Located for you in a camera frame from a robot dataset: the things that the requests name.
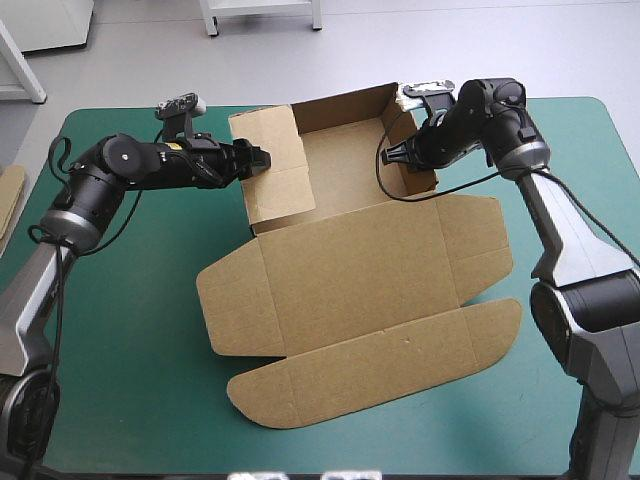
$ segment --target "cable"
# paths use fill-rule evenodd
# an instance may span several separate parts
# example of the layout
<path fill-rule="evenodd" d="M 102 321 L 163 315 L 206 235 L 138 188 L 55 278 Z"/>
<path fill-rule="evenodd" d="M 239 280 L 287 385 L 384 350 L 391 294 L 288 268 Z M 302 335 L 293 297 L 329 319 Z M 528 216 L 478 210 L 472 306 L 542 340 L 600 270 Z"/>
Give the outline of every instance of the cable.
<path fill-rule="evenodd" d="M 122 232 L 124 232 L 125 228 L 127 228 L 127 225 L 129 225 L 129 222 L 131 221 L 131 218 L 133 217 L 133 214 L 136 212 L 136 209 L 138 208 L 138 204 L 140 203 L 140 199 L 141 198 L 142 198 L 142 190 L 138 190 L 138 193 L 136 195 L 136 199 L 133 201 L 133 205 L 131 205 L 131 210 L 129 210 L 129 213 L 127 214 L 127 217 L 124 219 L 124 222 L 122 222 L 122 225 L 120 225 L 120 228 L 118 229 L 118 231 L 116 233 L 114 233 L 114 235 L 109 240 L 104 242 L 99 247 L 96 247 L 96 248 L 93 248 L 91 250 L 87 250 L 86 252 L 80 253 L 78 256 L 79 257 L 88 257 L 89 255 L 94 255 L 94 254 L 104 250 L 105 248 L 107 248 L 113 242 L 115 242 L 118 239 L 118 237 L 122 234 Z"/>
<path fill-rule="evenodd" d="M 68 171 L 65 170 L 64 168 L 64 162 L 67 160 L 67 158 L 69 158 L 69 154 L 71 153 L 71 139 L 69 137 L 63 137 L 62 135 L 58 135 L 56 138 L 53 139 L 53 141 L 49 145 L 49 151 L 47 152 L 47 165 L 49 166 L 49 171 L 51 172 L 51 175 L 53 175 L 53 177 L 56 180 L 62 183 L 67 193 L 70 194 L 71 188 L 69 187 L 69 184 L 64 178 L 58 175 L 58 172 L 56 172 L 55 168 L 53 167 L 53 157 L 56 153 L 56 149 L 58 148 L 58 145 L 60 145 L 60 142 L 64 142 L 64 152 L 62 153 L 60 158 L 57 160 L 56 164 L 58 165 L 59 170 L 61 170 L 63 173 L 68 173 Z"/>

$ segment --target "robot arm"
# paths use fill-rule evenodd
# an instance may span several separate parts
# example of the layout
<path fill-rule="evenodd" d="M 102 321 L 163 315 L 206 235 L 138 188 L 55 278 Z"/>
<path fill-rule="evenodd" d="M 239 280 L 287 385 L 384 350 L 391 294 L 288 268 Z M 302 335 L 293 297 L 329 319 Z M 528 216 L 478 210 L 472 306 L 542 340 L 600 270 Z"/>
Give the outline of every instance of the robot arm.
<path fill-rule="evenodd" d="M 224 144 L 193 133 L 191 119 L 203 112 L 195 94 L 184 95 L 156 109 L 164 123 L 162 142 L 141 143 L 124 134 L 100 140 L 71 165 L 68 181 L 40 220 L 43 241 L 0 295 L 0 480 L 15 479 L 27 462 L 44 455 L 59 388 L 43 401 L 52 361 L 43 330 L 58 296 L 58 279 L 96 248 L 125 193 L 225 188 L 271 166 L 269 154 L 247 140 Z M 42 408 L 50 411 L 42 415 Z M 37 445 L 41 449 L 34 454 Z"/>
<path fill-rule="evenodd" d="M 442 105 L 443 96 L 453 106 L 436 111 L 413 137 L 387 149 L 382 161 L 439 169 L 484 148 L 488 165 L 515 181 L 544 246 L 532 273 L 539 279 L 531 292 L 533 317 L 562 368 L 584 386 L 568 475 L 628 479 L 640 429 L 640 277 L 634 261 L 591 231 L 550 175 L 550 149 L 526 110 L 522 84 L 471 80 L 457 102 L 450 91 L 424 99 Z"/>

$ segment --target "green table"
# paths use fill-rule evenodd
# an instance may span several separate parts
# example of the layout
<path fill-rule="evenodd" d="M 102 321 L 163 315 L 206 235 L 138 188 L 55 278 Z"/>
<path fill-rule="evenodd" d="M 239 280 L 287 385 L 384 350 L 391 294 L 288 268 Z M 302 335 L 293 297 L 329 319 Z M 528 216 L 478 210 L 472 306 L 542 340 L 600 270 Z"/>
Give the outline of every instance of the green table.
<path fill-rule="evenodd" d="M 209 108 L 196 127 L 229 141 L 226 118 L 245 108 Z M 530 110 L 553 149 L 555 173 L 639 251 L 640 182 L 605 107 L 591 98 L 560 98 L 532 100 Z M 151 109 L 80 110 L 62 130 L 77 155 L 116 131 L 150 140 L 159 126 Z M 476 153 L 441 172 L 440 188 L 486 174 Z M 33 250 L 26 228 L 58 189 L 45 170 L 0 261 L 0 288 Z M 476 301 L 516 297 L 528 310 L 529 273 L 541 246 L 516 187 L 496 179 L 468 193 L 502 201 L 515 258 L 513 273 Z M 250 237 L 237 182 L 223 191 L 146 192 L 123 237 L 77 263 L 66 290 L 63 399 L 48 466 L 141 473 L 555 474 L 566 468 L 580 387 L 556 364 L 528 312 L 506 358 L 473 377 L 297 430 L 246 420 L 225 386 L 266 360 L 212 352 L 195 277 Z M 634 472 L 639 467 L 640 458 Z"/>

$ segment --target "unfolded cardboard box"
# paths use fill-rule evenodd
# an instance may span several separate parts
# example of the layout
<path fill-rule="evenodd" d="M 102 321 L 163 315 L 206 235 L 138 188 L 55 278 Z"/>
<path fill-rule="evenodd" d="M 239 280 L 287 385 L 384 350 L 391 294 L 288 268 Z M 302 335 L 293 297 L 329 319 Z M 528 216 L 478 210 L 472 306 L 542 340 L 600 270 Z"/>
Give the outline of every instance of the unfolded cardboard box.
<path fill-rule="evenodd" d="M 498 201 L 390 202 L 377 185 L 385 128 L 397 117 L 391 143 L 417 130 L 397 88 L 229 119 L 273 165 L 243 182 L 256 238 L 197 286 L 217 353 L 283 357 L 228 385 L 261 425 L 309 425 L 476 373 L 517 335 L 515 300 L 463 307 L 512 268 Z M 436 185 L 433 172 L 384 170 L 403 195 Z"/>

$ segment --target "cardboard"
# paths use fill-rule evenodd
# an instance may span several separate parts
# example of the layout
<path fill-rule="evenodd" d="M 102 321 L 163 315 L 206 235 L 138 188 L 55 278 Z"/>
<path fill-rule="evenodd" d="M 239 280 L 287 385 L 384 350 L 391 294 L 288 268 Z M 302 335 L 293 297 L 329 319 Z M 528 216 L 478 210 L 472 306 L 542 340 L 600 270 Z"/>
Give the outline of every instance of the cardboard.
<path fill-rule="evenodd" d="M 451 195 L 264 233 L 197 286 L 215 352 L 291 356 L 459 308 L 511 268 L 498 201 Z"/>
<path fill-rule="evenodd" d="M 395 103 L 396 89 L 397 84 L 383 85 L 229 118 L 234 138 L 248 138 L 271 153 L 271 169 L 242 182 L 254 232 L 388 201 L 378 188 L 373 162 L 385 127 L 401 113 Z M 411 113 L 404 113 L 390 141 L 399 141 L 417 129 Z M 398 165 L 385 167 L 383 180 L 402 195 L 432 190 L 436 185 L 432 171 L 410 174 Z"/>
<path fill-rule="evenodd" d="M 517 302 L 463 308 L 512 268 L 498 201 L 390 202 L 378 187 L 383 132 L 388 145 L 418 128 L 397 88 L 229 119 L 272 168 L 242 185 L 256 238 L 196 283 L 215 352 L 284 357 L 229 382 L 231 401 L 261 425 L 310 425 L 471 375 L 516 336 Z M 437 183 L 398 165 L 382 177 L 401 195 Z"/>
<path fill-rule="evenodd" d="M 7 232 L 13 210 L 24 185 L 24 168 L 9 165 L 0 176 L 0 238 Z"/>
<path fill-rule="evenodd" d="M 490 367 L 520 315 L 518 302 L 499 300 L 421 318 L 243 373 L 227 392 L 260 425 L 311 425 Z"/>

